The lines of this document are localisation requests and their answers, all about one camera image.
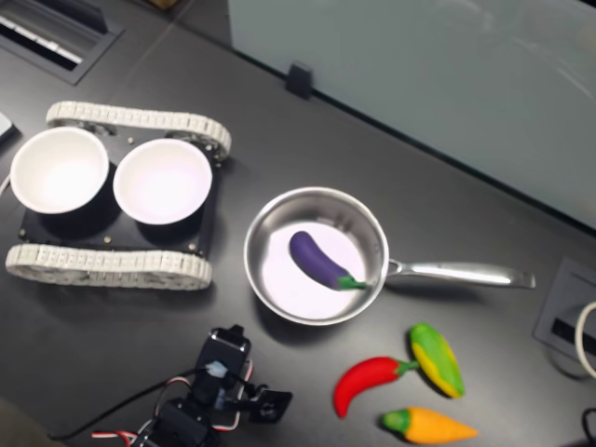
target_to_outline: frosted glass panel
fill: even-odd
[[[229,0],[234,47],[596,227],[596,9]]]

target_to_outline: pan rim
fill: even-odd
[[[376,233],[379,236],[381,251],[382,251],[382,253],[381,253],[382,267],[381,267],[381,271],[379,273],[377,282],[372,286],[371,296],[364,303],[359,305],[357,308],[355,308],[351,312],[349,312],[345,315],[342,315],[341,317],[328,318],[328,319],[324,319],[321,321],[308,319],[308,318],[295,317],[294,315],[284,312],[281,309],[278,309],[275,306],[273,306],[270,303],[270,300],[268,299],[268,297],[264,296],[261,289],[257,286],[254,278],[252,277],[252,274],[250,271],[250,263],[249,263],[249,244],[252,240],[252,237],[253,237],[256,229],[260,226],[263,219],[267,215],[269,215],[271,210],[273,210],[279,203],[284,202],[284,201],[288,200],[289,198],[292,198],[293,196],[300,196],[300,195],[308,194],[308,193],[322,193],[325,195],[333,196],[335,198],[339,198],[339,199],[343,200],[344,202],[346,202],[349,205],[356,208],[360,213],[362,213],[367,218],[367,220],[370,222],[370,224],[374,227]],[[283,193],[279,196],[276,196],[272,200],[267,202],[267,204],[264,205],[264,207],[261,208],[261,210],[257,213],[255,218],[252,220],[251,226],[249,227],[247,235],[244,239],[243,259],[244,259],[244,270],[245,270],[247,278],[249,279],[249,283],[251,284],[252,290],[257,295],[257,297],[261,300],[261,302],[264,305],[266,305],[270,310],[272,310],[273,312],[278,314],[280,317],[287,319],[289,321],[292,321],[294,323],[304,324],[306,326],[331,326],[332,324],[338,324],[338,323],[347,321],[349,319],[352,319],[356,315],[363,312],[377,298],[377,296],[383,289],[383,286],[384,286],[385,280],[386,280],[386,276],[387,276],[387,271],[389,268],[389,247],[387,244],[385,232],[383,231],[383,227],[381,226],[381,224],[379,224],[376,217],[374,217],[374,214],[358,199],[356,199],[355,197],[353,197],[347,193],[339,191],[337,189],[332,189],[332,188],[322,187],[322,186],[307,186],[307,187],[303,187],[303,188],[293,189],[293,190]]]

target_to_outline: yellow green pepper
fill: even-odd
[[[428,379],[447,396],[457,399],[466,389],[455,356],[442,335],[426,323],[410,330],[412,351]]]

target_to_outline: saucepan handle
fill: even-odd
[[[533,289],[534,275],[500,265],[477,263],[399,263],[389,260],[387,276],[417,276],[482,286]]]

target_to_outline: stainless steel saucepan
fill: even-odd
[[[294,263],[289,244],[308,232],[321,249],[364,290],[333,291],[309,278]],[[251,224],[244,243],[244,265],[257,296],[271,310],[311,326],[355,317],[379,294],[387,277],[418,276],[484,286],[532,289],[532,274],[473,263],[406,264],[389,259],[385,233],[373,214],[348,194],[309,187],[274,198]]]

